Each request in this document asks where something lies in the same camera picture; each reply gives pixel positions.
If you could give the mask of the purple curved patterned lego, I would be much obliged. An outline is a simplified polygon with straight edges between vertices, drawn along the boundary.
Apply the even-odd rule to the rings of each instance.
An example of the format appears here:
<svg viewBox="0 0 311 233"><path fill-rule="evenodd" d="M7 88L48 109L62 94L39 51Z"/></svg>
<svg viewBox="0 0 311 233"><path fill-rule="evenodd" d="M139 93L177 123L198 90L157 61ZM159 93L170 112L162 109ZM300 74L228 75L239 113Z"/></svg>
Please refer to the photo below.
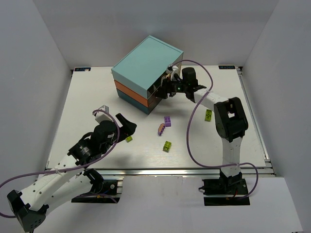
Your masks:
<svg viewBox="0 0 311 233"><path fill-rule="evenodd" d="M158 134L159 136L161 136L161 135L163 134L163 131L164 131L165 127L166 127L166 126L165 126L164 123L160 124L160 126L159 126L159 128L158 128L158 130L157 130L157 134Z"/></svg>

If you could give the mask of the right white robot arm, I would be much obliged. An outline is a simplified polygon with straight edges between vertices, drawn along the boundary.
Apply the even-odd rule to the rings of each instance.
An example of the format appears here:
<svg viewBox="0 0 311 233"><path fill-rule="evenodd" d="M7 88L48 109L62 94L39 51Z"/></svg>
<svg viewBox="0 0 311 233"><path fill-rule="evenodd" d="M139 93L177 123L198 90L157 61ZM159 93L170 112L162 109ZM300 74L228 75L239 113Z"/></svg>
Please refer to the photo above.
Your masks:
<svg viewBox="0 0 311 233"><path fill-rule="evenodd" d="M241 178L240 151L242 139L248 129L248 121L242 102L238 97L224 98L198 83L195 69L182 69L182 77L177 66L167 67L155 96L161 99L184 93L186 98L202 105L214 113L216 131L222 139L223 162L220 174L226 178Z"/></svg>

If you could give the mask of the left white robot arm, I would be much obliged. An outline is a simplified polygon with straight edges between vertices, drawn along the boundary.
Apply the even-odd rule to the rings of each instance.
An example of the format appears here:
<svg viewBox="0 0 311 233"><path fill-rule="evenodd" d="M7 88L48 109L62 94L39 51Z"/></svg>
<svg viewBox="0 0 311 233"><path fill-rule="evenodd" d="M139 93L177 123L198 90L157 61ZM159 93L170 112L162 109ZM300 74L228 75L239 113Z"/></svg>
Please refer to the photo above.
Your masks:
<svg viewBox="0 0 311 233"><path fill-rule="evenodd" d="M122 114L112 117L104 110L95 110L93 114L97 126L84 134L54 168L44 172L32 185L7 195L14 217L25 232L32 233L52 210L72 198L103 192L104 179L89 166L133 135L137 125Z"/></svg>

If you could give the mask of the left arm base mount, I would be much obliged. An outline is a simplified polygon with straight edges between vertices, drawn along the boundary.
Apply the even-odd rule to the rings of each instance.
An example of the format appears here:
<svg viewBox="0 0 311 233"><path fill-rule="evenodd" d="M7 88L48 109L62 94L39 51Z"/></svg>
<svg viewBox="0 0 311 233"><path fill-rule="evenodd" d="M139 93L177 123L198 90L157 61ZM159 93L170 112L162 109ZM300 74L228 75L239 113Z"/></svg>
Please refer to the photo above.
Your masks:
<svg viewBox="0 0 311 233"><path fill-rule="evenodd" d="M95 169L83 173L90 179L91 189L71 200L72 203L117 204L122 193L123 180L104 178Z"/></svg>

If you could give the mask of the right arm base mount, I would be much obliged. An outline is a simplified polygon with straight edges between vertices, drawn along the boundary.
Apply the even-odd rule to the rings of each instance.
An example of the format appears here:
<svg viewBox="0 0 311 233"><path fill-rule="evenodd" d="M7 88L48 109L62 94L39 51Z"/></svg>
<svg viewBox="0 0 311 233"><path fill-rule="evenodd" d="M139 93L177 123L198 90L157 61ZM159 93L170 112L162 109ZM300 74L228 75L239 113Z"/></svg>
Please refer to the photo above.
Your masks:
<svg viewBox="0 0 311 233"><path fill-rule="evenodd" d="M249 206L246 180L239 172L227 177L223 172L217 179L204 179L198 188L204 195L204 206Z"/></svg>

